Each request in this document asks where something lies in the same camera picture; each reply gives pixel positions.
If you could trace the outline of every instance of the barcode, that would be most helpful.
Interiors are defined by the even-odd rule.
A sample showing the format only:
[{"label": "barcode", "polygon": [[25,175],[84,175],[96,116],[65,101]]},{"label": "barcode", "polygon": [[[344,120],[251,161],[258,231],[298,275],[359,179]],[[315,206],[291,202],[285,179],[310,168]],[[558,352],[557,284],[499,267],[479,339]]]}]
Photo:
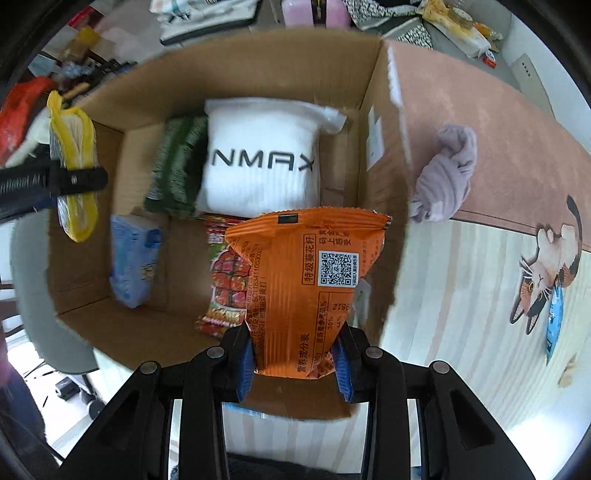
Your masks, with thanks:
[{"label": "barcode", "polygon": [[319,251],[318,285],[354,288],[359,280],[359,254]]}]

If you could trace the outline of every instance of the orange package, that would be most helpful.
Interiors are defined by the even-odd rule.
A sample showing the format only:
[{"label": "orange package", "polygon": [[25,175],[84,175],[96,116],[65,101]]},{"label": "orange package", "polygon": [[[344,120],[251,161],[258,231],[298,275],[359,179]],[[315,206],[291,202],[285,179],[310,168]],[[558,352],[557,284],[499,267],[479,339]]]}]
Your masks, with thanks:
[{"label": "orange package", "polygon": [[251,265],[246,323],[257,373],[313,379],[334,370],[330,347],[390,221],[367,210],[321,207],[228,228],[226,242]]}]

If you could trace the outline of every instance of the gray chair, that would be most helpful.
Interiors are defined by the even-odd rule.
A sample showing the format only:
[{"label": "gray chair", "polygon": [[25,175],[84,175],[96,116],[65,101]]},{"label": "gray chair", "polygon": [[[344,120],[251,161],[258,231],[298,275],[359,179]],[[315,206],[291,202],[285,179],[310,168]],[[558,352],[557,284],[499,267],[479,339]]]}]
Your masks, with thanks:
[{"label": "gray chair", "polygon": [[22,324],[37,353],[65,374],[96,370],[92,345],[56,317],[47,288],[49,210],[17,220],[11,239],[12,282]]}]

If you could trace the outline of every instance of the white label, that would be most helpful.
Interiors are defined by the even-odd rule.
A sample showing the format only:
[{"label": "white label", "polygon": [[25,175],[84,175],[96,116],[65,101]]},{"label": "white label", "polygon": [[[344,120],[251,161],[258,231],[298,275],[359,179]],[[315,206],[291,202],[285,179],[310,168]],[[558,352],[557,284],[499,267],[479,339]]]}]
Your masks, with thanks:
[{"label": "white label", "polygon": [[367,169],[384,156],[384,134],[382,133],[382,118],[375,119],[372,106],[368,113],[368,138],[366,140]]}]

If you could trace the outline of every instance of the white wall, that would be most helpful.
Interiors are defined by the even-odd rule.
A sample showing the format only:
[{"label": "white wall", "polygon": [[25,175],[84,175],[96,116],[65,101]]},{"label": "white wall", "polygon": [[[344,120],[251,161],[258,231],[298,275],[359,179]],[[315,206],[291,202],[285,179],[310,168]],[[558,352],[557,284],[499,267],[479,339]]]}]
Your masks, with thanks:
[{"label": "white wall", "polygon": [[591,153],[589,105],[554,54],[513,15],[509,35],[503,42],[502,55],[511,65],[524,53],[531,59],[540,76],[556,120]]}]

